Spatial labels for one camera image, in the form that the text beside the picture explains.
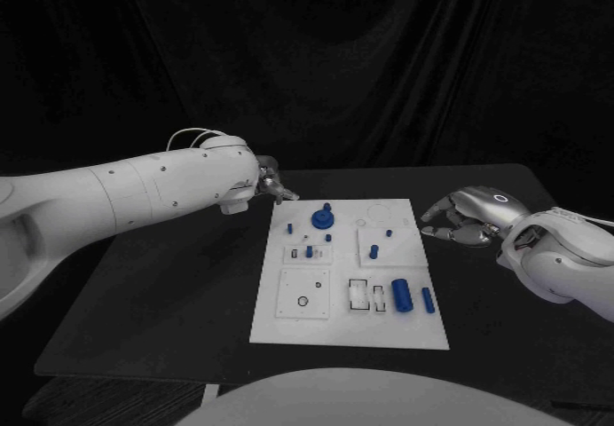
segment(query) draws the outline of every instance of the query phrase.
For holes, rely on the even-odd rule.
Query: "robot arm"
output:
[[[441,211],[455,227],[427,226],[425,235],[468,247],[486,247],[500,237],[496,261],[527,289],[558,304],[578,300],[614,321],[614,237],[588,221],[612,223],[559,208],[530,215],[510,195],[483,186],[444,197],[422,220]]]
[[[184,216],[212,204],[246,210],[261,194],[298,196],[278,181],[272,157],[245,141],[209,138],[180,149],[94,167],[0,177],[0,319],[17,308],[58,263],[94,241]]]

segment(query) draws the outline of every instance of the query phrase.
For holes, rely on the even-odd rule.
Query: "white board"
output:
[[[326,202],[331,205],[336,222],[329,229],[320,230],[313,227],[311,215]],[[292,225],[292,234],[288,233],[288,224]],[[333,237],[330,242],[324,238],[327,234]],[[372,244],[380,247],[378,259],[369,258]],[[292,249],[303,256],[308,245],[313,248],[320,246],[318,252],[331,256],[333,261],[326,259],[320,262],[320,257],[300,258],[298,261],[288,258]],[[290,274],[300,277],[291,283],[282,275],[290,270],[295,270]],[[317,288],[316,292],[310,274],[323,271],[329,272],[327,287]],[[392,281],[396,279],[408,282],[414,300],[409,312],[395,309]],[[367,281],[367,311],[350,309],[350,280]],[[427,313],[424,287],[429,288],[435,313]],[[308,299],[304,306],[298,305],[301,296]],[[326,303],[327,311],[316,309]],[[376,312],[376,304],[385,304],[385,312]],[[284,318],[284,313],[278,314],[280,310],[284,311],[280,306],[290,309],[291,318]],[[275,206],[249,342],[450,348],[409,200],[284,201]]]

